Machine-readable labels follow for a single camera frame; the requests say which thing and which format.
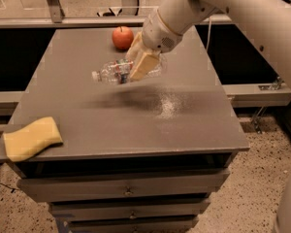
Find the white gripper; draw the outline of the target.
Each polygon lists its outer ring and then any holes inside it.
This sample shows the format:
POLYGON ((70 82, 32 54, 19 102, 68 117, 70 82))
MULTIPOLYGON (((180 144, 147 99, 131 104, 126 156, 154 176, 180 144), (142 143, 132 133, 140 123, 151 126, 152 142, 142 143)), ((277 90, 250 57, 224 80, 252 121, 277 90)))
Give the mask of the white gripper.
POLYGON ((154 9, 145 20, 142 33, 136 34, 125 55, 128 60, 133 61, 130 80, 141 80, 159 64, 160 52, 170 52, 181 40, 182 36, 169 29, 158 10, 154 9))

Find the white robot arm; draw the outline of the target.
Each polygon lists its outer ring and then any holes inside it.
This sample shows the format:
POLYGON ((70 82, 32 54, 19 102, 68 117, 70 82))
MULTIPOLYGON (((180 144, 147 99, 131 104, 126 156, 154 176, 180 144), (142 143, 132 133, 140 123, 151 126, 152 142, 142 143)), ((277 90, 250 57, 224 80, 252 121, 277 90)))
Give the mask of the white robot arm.
POLYGON ((148 16, 127 55, 134 61, 130 79, 154 69, 194 24, 224 12, 291 88, 291 5, 279 0, 164 0, 148 16))

